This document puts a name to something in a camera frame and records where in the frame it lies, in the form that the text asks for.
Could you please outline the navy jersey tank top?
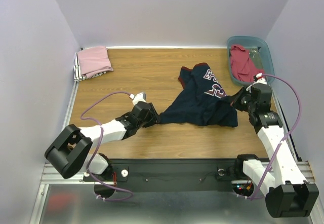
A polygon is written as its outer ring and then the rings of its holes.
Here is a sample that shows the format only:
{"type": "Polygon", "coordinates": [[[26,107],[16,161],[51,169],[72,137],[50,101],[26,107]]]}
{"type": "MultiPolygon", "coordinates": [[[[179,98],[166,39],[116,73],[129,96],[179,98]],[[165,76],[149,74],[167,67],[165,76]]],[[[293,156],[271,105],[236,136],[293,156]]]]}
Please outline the navy jersey tank top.
{"type": "Polygon", "coordinates": [[[198,126],[237,127],[237,111],[207,63],[181,67],[178,77],[183,90],[160,114],[161,124],[191,123],[198,126]]]}

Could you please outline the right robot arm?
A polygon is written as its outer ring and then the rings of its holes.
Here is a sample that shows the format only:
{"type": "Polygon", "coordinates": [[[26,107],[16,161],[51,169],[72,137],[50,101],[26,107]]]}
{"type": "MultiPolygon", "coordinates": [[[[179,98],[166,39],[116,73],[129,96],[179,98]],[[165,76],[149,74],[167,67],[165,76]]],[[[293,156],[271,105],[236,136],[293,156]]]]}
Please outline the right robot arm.
{"type": "Polygon", "coordinates": [[[269,157],[268,165],[263,166],[255,156],[239,155],[233,173],[238,178],[250,178],[254,190],[246,199],[264,198],[273,218],[308,217],[319,190],[299,169],[287,144],[282,121],[271,110],[271,98],[271,87],[262,83],[242,87],[231,97],[231,106],[248,113],[269,157]]]}

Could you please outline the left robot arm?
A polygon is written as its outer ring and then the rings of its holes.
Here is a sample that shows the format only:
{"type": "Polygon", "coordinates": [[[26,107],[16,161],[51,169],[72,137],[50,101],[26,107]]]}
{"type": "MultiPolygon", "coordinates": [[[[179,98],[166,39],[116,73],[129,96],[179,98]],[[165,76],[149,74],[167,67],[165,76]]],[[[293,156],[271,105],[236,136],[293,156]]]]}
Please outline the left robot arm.
{"type": "Polygon", "coordinates": [[[64,179],[89,170],[101,180],[108,180],[113,170],[109,161],[89,151],[103,143],[127,139],[140,128],[159,122],[160,117],[153,104],[139,101],[130,112],[108,123],[83,128],[74,124],[66,126],[45,151],[45,158],[64,179]]]}

